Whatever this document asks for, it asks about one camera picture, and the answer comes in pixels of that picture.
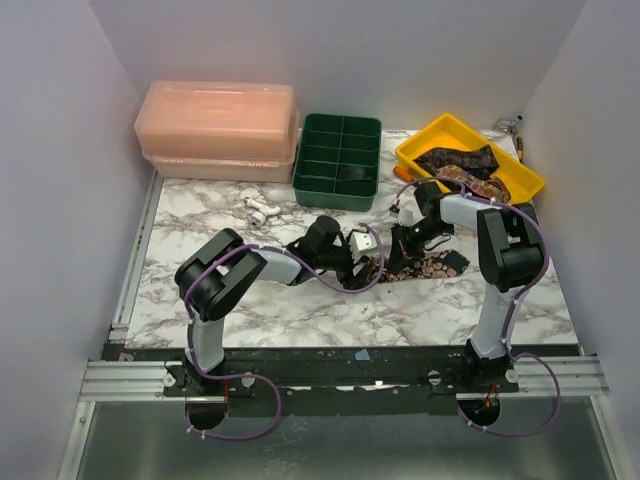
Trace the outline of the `dark floral rose tie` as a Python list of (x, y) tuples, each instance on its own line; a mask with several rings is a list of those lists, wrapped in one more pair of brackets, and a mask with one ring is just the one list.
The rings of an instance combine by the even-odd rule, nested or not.
[(380, 283), (395, 283), (413, 279), (455, 278), (465, 273), (470, 260), (456, 250), (425, 252), (416, 258), (405, 258), (400, 266), (387, 260)]

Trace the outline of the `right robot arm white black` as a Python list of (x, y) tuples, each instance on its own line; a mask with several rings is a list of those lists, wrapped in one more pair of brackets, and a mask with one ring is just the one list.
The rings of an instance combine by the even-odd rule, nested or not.
[(530, 203), (504, 204), (464, 191), (444, 193), (434, 180), (412, 185), (422, 218), (408, 226), (392, 227), (386, 274), (399, 277), (433, 268), (435, 262), (426, 259), (427, 243), (453, 234), (456, 226), (476, 233), (486, 289), (459, 371), (467, 389), (483, 391), (509, 367), (511, 334), (520, 303), (549, 266), (535, 208)]

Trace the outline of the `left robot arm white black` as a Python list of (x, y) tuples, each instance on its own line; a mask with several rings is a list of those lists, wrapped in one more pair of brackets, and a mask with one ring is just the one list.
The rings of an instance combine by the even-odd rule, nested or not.
[(351, 244), (356, 230), (345, 235), (340, 224), (322, 215), (302, 237), (285, 247), (247, 243), (233, 229), (225, 228), (189, 257), (176, 271), (174, 282), (188, 315), (185, 354), (192, 365), (187, 382), (201, 395), (214, 393), (221, 381), (236, 379), (222, 374), (222, 337), (226, 316), (257, 281), (297, 286), (316, 278), (325, 286), (345, 294), (358, 294), (375, 286), (385, 270), (384, 248), (379, 235), (367, 224), (379, 263), (372, 274), (356, 257)]

